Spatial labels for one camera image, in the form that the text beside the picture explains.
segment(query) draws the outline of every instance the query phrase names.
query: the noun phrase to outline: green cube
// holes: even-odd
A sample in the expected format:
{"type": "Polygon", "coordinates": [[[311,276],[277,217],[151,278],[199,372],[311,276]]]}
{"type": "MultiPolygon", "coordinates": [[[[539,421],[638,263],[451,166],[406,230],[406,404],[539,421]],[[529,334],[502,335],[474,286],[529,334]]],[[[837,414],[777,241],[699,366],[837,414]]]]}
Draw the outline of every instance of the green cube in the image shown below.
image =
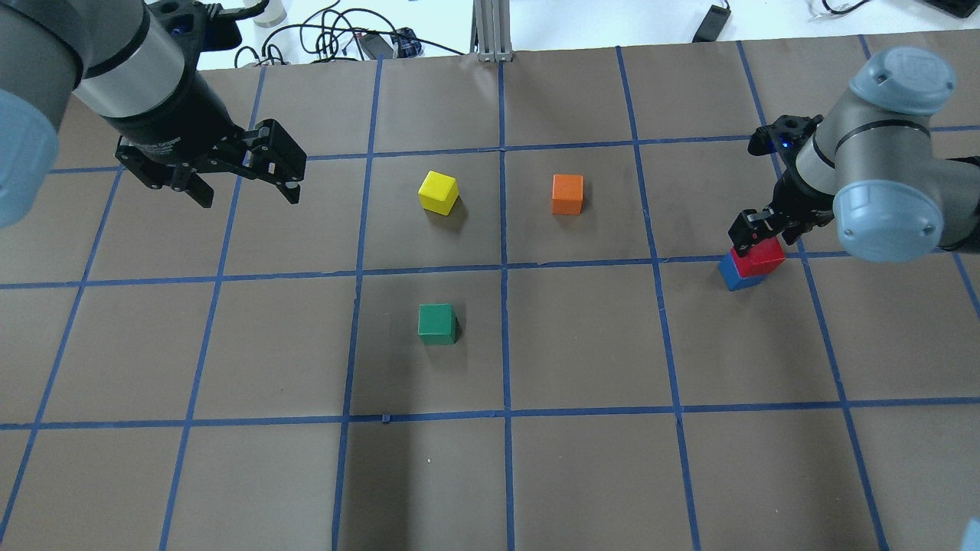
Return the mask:
{"type": "Polygon", "coordinates": [[[425,344],[455,344],[456,315],[453,314],[453,305],[419,305],[418,336],[425,344]]]}

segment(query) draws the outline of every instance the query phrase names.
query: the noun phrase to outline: grid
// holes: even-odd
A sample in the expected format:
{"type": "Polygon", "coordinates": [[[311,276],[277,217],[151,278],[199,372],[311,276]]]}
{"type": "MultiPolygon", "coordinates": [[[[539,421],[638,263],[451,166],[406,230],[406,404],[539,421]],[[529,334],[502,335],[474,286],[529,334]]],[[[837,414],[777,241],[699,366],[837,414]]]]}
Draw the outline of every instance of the grid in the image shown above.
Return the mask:
{"type": "MultiPolygon", "coordinates": [[[[864,37],[860,37],[860,43],[865,56],[869,56],[869,49],[864,37]]],[[[741,58],[745,78],[752,91],[759,122],[766,123],[766,113],[763,112],[762,103],[754,80],[752,67],[746,55],[745,48],[741,42],[737,43],[739,56],[741,58]]],[[[873,488],[865,468],[858,432],[852,418],[852,410],[864,408],[891,408],[908,406],[954,406],[954,405],[975,405],[980,404],[980,396],[958,396],[958,397],[922,397],[922,398],[895,398],[895,399],[863,399],[851,400],[848,398],[845,382],[841,376],[837,365],[834,345],[824,317],[821,305],[820,294],[811,271],[810,260],[816,258],[844,258],[848,255],[840,251],[808,252],[804,243],[801,242],[797,251],[790,252],[787,256],[797,259],[803,266],[806,281],[813,306],[813,313],[816,316],[820,333],[824,342],[829,368],[832,372],[837,391],[836,400],[812,401],[812,402],[773,402],[773,403],[742,403],[742,404],[684,404],[674,366],[673,346],[670,332],[670,318],[668,316],[668,305],[665,302],[663,290],[663,277],[661,268],[667,263],[716,263],[722,258],[721,255],[706,256],[681,256],[663,257],[658,253],[657,242],[655,240],[654,228],[652,225],[651,208],[648,204],[647,184],[643,165],[641,148],[645,145],[673,144],[673,143],[709,143],[725,141],[744,141],[748,135],[719,135],[719,136],[691,136],[677,138],[652,138],[640,139],[637,129],[636,114],[634,111],[634,93],[630,89],[630,78],[627,74],[626,64],[623,60],[623,53],[620,48],[615,49],[618,61],[618,72],[621,76],[621,93],[625,99],[631,139],[606,141],[606,142],[580,142],[580,143],[553,143],[540,145],[508,145],[507,126],[505,116],[505,76],[508,71],[506,65],[498,67],[498,102],[499,102],[499,144],[497,147],[489,148],[462,148],[462,149],[435,149],[424,151],[400,151],[400,152],[375,152],[374,142],[378,124],[378,103],[382,80],[382,69],[384,61],[376,64],[374,75],[371,112],[369,123],[369,134],[367,142],[367,152],[365,154],[336,154],[312,156],[311,162],[334,161],[343,159],[363,159],[366,161],[366,173],[364,179],[362,207],[360,212],[360,226],[358,233],[357,265],[352,271],[336,271],[328,273],[271,273],[271,274],[249,274],[249,275],[226,275],[224,273],[225,261],[228,255],[229,242],[235,222],[235,213],[238,205],[239,193],[241,189],[241,178],[234,184],[227,222],[223,234],[223,242],[220,251],[218,270],[213,276],[192,276],[192,277],[156,277],[156,278],[130,278],[130,279],[93,279],[90,278],[92,265],[95,261],[96,252],[102,240],[103,232],[109,218],[113,201],[116,197],[120,180],[123,177],[123,169],[120,167],[103,168],[83,168],[83,169],[59,169],[55,174],[87,174],[87,173],[114,173],[115,179],[112,189],[106,202],[101,222],[95,233],[84,273],[78,281],[50,281],[50,282],[24,282],[24,283],[3,283],[0,290],[8,289],[40,289],[40,288],[76,288],[73,306],[69,314],[68,323],[54,361],[53,368],[44,387],[44,394],[41,399],[40,407],[37,410],[34,421],[29,424],[4,424],[0,425],[0,431],[26,431],[29,436],[20,461],[17,477],[13,489],[7,501],[2,522],[0,522],[0,539],[3,538],[11,516],[16,508],[19,490],[28,470],[31,459],[31,452],[37,434],[42,430],[61,430],[79,428],[139,428],[139,427],[172,427],[180,428],[179,448],[176,454],[176,461],[173,467],[171,488],[167,502],[167,509],[164,519],[164,527],[160,538],[160,549],[168,547],[168,540],[171,529],[173,508],[177,499],[178,489],[180,488],[181,473],[187,449],[187,442],[193,428],[209,426],[283,426],[283,425],[337,425],[340,427],[339,453],[337,456],[337,476],[336,490],[333,499],[333,519],[332,519],[332,548],[339,548],[340,541],[340,519],[343,511],[343,494],[345,472],[347,465],[347,444],[350,426],[352,424],[376,424],[382,421],[390,423],[415,423],[430,421],[449,421],[449,420],[471,420],[502,418],[504,420],[504,449],[505,449],[505,481],[506,481],[506,520],[507,520],[507,544],[508,549],[516,549],[515,537],[515,481],[514,481],[514,436],[513,420],[518,418],[546,418],[546,417],[577,417],[577,416],[623,416],[623,415],[672,415],[676,419],[674,424],[676,439],[679,450],[679,463],[683,482],[683,492],[686,501],[687,517],[690,526],[691,541],[693,548],[702,548],[695,490],[692,481],[691,467],[689,465],[688,444],[685,434],[684,416],[685,414],[702,413],[730,413],[730,412],[774,412],[774,411],[794,411],[794,410],[834,410],[840,411],[847,426],[848,437],[851,442],[852,450],[857,462],[857,469],[860,478],[861,488],[866,500],[867,509],[873,524],[877,545],[880,549],[888,549],[889,543],[886,538],[882,521],[879,518],[877,505],[875,502],[873,488]],[[507,203],[507,161],[508,154],[517,151],[533,150],[558,150],[576,148],[603,148],[628,146],[632,148],[635,159],[635,170],[639,182],[637,192],[640,194],[640,204],[645,223],[646,239],[649,246],[649,257],[645,258],[622,258],[607,260],[582,260],[582,261],[556,261],[545,263],[511,263],[508,258],[508,203],[507,203]],[[370,189],[371,172],[375,159],[408,156],[432,156],[432,155],[458,155],[474,153],[497,153],[500,167],[500,239],[501,239],[501,263],[500,264],[481,264],[466,266],[433,266],[424,268],[395,268],[395,269],[366,269],[364,261],[366,230],[368,223],[368,210],[370,208],[370,189]],[[670,405],[663,406],[638,406],[638,407],[589,407],[589,408],[539,408],[539,409],[515,409],[512,407],[511,399],[511,347],[510,347],[510,321],[509,321],[509,275],[511,271],[526,270],[547,270],[561,268],[584,268],[584,267],[609,267],[609,266],[649,266],[652,271],[653,282],[656,290],[656,304],[660,319],[663,348],[666,357],[667,374],[670,387],[670,405]],[[500,273],[500,304],[501,304],[501,343],[502,343],[502,372],[501,384],[503,392],[503,409],[477,410],[477,411],[454,411],[438,413],[419,413],[419,414],[395,414],[384,415],[354,415],[352,414],[352,395],[355,375],[355,360],[358,350],[358,333],[360,326],[361,300],[363,283],[366,278],[376,276],[393,276],[409,274],[436,274],[436,273],[466,273],[466,272],[494,272],[500,273]],[[209,342],[211,340],[212,328],[215,323],[216,310],[221,296],[222,284],[229,281],[247,280],[269,280],[269,279],[313,279],[346,277],[355,281],[355,298],[353,307],[353,317],[350,323],[350,343],[347,359],[346,384],[343,394],[343,413],[336,416],[305,416],[305,417],[271,417],[271,418],[248,418],[248,419],[199,419],[195,417],[195,406],[198,390],[201,383],[202,373],[208,354],[209,342]],[[59,367],[65,354],[65,349],[69,337],[73,330],[75,315],[81,302],[83,293],[88,288],[108,287],[108,286],[127,286],[127,285],[169,285],[185,283],[209,283],[213,285],[213,292],[210,302],[210,309],[205,323],[204,333],[201,339],[200,352],[197,361],[197,368],[191,386],[190,399],[187,404],[186,415],[183,419],[172,420],[120,420],[120,421],[98,421],[98,422],[45,422],[44,414],[48,400],[58,376],[59,367]]],[[[262,69],[258,88],[252,107],[250,125],[253,125],[259,112],[259,105],[262,98],[263,88],[266,82],[267,72],[262,69]]],[[[980,125],[957,125],[941,126],[934,128],[939,132],[957,132],[978,130],[980,125]]],[[[779,165],[776,159],[772,158],[775,176],[780,174],[779,165]]],[[[976,289],[970,280],[967,268],[959,255],[950,255],[952,262],[960,274],[962,283],[966,289],[972,306],[980,317],[980,301],[977,298],[976,289]]]]}

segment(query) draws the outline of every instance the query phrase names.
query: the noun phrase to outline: yellow cube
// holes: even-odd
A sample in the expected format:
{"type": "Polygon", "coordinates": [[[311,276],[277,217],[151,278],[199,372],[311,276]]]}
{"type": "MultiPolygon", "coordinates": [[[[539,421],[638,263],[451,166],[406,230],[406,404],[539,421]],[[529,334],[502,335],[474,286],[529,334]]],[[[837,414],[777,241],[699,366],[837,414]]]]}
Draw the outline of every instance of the yellow cube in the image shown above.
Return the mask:
{"type": "Polygon", "coordinates": [[[429,171],[422,181],[422,187],[418,189],[418,202],[422,204],[422,208],[442,216],[449,216],[449,211],[453,210],[459,197],[460,189],[456,186],[456,179],[435,171],[429,171]]]}

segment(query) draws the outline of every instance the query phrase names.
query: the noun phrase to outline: white cylinder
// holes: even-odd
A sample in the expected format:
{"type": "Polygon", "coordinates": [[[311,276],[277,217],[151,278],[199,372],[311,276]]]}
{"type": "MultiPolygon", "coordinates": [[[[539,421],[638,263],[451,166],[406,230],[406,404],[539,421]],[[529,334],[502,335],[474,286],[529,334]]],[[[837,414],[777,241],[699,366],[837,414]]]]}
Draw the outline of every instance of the white cylinder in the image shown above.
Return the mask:
{"type": "MultiPolygon", "coordinates": [[[[259,2],[260,0],[248,0],[247,4],[255,6],[259,2]]],[[[282,0],[269,0],[269,5],[266,7],[266,10],[252,18],[252,21],[258,26],[269,28],[279,25],[284,19],[286,19],[286,9],[282,7],[282,0]]]]}

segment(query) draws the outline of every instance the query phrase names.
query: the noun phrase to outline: white surface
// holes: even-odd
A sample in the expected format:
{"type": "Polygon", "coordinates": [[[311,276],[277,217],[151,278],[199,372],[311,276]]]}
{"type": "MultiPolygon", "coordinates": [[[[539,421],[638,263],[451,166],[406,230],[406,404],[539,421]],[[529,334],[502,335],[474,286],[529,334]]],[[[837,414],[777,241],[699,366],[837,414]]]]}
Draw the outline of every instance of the white surface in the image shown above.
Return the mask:
{"type": "MultiPolygon", "coordinates": [[[[857,0],[829,0],[841,7],[857,0]]],[[[962,20],[919,0],[871,0],[843,17],[814,18],[823,12],[820,0],[729,0],[731,18],[719,40],[754,40],[801,36],[877,34],[914,30],[980,28],[980,10],[962,20]]],[[[242,5],[226,0],[225,7],[242,5]]],[[[670,44],[690,42],[701,19],[714,3],[711,0],[511,0],[511,35],[514,50],[556,50],[670,44]]],[[[323,0],[283,0],[286,21],[301,23],[316,10],[328,6],[323,0]]],[[[342,0],[338,10],[368,8],[391,20],[395,27],[409,26],[419,38],[445,44],[461,51],[469,47],[472,4],[469,0],[342,0]]],[[[386,30],[385,23],[369,14],[350,15],[351,23],[386,30]]],[[[273,29],[241,22],[244,44],[256,49],[273,29]]],[[[312,45],[317,32],[307,33],[312,45]]],[[[278,34],[272,43],[282,49],[286,61],[308,63],[315,56],[299,48],[299,29],[278,34]]],[[[356,56],[353,49],[348,55],[356,56]]],[[[425,56],[446,55],[425,46],[425,56]]],[[[201,56],[200,69],[233,67],[234,52],[201,56]]],[[[243,63],[251,61],[242,54],[243,63]]]]}

